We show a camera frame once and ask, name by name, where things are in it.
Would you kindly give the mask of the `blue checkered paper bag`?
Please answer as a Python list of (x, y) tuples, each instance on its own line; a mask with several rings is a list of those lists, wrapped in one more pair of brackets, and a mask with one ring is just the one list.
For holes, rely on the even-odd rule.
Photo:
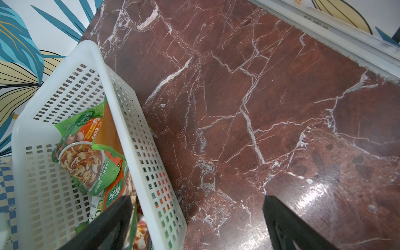
[(1, 157), (1, 250), (18, 250), (15, 185), (11, 156)]

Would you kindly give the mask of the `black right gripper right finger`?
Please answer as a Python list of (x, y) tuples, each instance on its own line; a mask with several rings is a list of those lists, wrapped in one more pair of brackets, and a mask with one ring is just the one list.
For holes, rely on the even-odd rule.
[(336, 249), (277, 197), (265, 196), (262, 211), (274, 250)]

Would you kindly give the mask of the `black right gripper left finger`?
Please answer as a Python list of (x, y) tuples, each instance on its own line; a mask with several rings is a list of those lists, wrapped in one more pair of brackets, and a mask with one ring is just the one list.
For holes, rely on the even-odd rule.
[(120, 197), (61, 249), (121, 250), (132, 212), (130, 198), (128, 196)]

